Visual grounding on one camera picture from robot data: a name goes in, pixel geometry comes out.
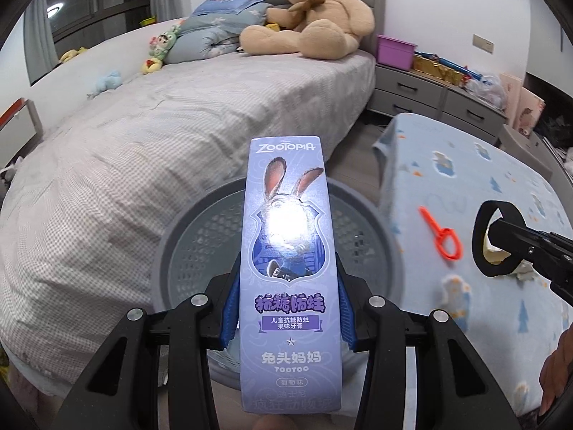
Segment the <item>plush doll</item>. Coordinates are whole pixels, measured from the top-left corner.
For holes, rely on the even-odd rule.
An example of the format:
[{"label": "plush doll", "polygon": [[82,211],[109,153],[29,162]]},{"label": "plush doll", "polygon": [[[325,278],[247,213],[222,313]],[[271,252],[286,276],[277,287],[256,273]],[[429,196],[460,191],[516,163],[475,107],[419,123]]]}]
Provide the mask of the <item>plush doll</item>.
[{"label": "plush doll", "polygon": [[177,41],[177,35],[181,31],[181,25],[172,25],[168,31],[165,31],[158,37],[153,37],[149,43],[149,54],[151,58],[145,60],[143,66],[141,67],[141,72],[143,74],[155,73],[163,67],[163,60],[169,53],[169,50],[173,48],[175,42]]},{"label": "plush doll", "polygon": [[266,10],[268,23],[243,30],[242,48],[251,55],[297,53],[316,59],[340,59],[358,49],[360,39],[374,30],[374,15],[361,0],[289,0],[289,9]]},{"label": "plush doll", "polygon": [[67,51],[66,53],[64,53],[62,55],[62,57],[59,59],[60,63],[65,63],[67,61],[70,61],[72,58],[75,58],[76,56],[78,56],[81,53],[84,53],[84,51],[88,51],[87,48],[85,47],[81,47],[79,50],[70,50]]},{"label": "plush doll", "polygon": [[171,50],[171,48],[173,48],[173,45],[175,45],[175,42],[177,40],[177,34],[179,34],[180,30],[181,30],[181,25],[179,24],[172,25],[170,30],[165,31],[159,37],[153,37],[153,39],[151,39],[151,42],[149,44],[150,48],[149,54],[152,57],[163,61],[167,56],[167,54],[169,53],[169,50]]},{"label": "plush doll", "polygon": [[88,94],[89,99],[97,97],[106,90],[114,90],[122,85],[121,74],[119,71],[112,71],[107,76],[102,77],[96,82],[96,90]]}]

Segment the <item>floor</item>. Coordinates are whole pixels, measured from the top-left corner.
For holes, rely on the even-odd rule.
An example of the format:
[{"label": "floor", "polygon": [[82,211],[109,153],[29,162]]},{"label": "floor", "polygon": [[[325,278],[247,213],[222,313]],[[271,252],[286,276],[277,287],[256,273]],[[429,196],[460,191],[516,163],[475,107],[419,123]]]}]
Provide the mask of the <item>floor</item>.
[{"label": "floor", "polygon": [[372,144],[382,131],[382,126],[366,124],[359,119],[326,163],[327,176],[360,192],[375,205],[380,197],[380,186]]}]

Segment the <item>bed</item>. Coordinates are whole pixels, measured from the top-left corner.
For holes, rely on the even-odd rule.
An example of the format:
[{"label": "bed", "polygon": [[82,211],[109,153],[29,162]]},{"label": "bed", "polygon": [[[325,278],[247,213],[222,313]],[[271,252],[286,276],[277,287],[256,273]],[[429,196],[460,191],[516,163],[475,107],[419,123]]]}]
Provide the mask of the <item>bed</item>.
[{"label": "bed", "polygon": [[[384,0],[364,1],[381,33]],[[151,311],[164,228],[244,175],[250,139],[316,135],[328,159],[374,88],[375,36],[361,48],[339,61],[172,64],[64,119],[25,158],[0,212],[0,339],[19,371],[63,397],[127,310]]]}]

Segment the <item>blue blanket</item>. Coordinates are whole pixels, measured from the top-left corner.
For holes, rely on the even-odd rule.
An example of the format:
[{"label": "blue blanket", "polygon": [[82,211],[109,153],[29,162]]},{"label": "blue blanket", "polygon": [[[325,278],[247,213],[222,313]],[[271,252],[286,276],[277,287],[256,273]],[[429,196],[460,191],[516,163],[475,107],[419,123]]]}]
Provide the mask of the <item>blue blanket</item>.
[{"label": "blue blanket", "polygon": [[165,63],[214,58],[239,47],[239,34],[249,25],[263,25],[268,3],[257,3],[239,14],[191,16],[181,24],[179,37]]}]

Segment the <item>rabbit illustration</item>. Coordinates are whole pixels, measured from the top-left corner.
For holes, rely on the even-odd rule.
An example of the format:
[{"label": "rabbit illustration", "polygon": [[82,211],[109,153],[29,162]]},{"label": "rabbit illustration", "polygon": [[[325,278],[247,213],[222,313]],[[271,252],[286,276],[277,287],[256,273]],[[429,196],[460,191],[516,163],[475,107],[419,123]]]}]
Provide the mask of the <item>rabbit illustration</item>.
[{"label": "rabbit illustration", "polygon": [[314,250],[317,215],[310,205],[300,197],[305,190],[324,172],[323,168],[306,170],[290,193],[279,193],[287,173],[284,158],[274,158],[266,167],[264,179],[265,205],[261,215],[261,233],[267,243],[276,251],[282,261],[275,258],[269,261],[266,274],[271,277],[292,281],[309,276],[313,271],[307,267],[305,254]]}]

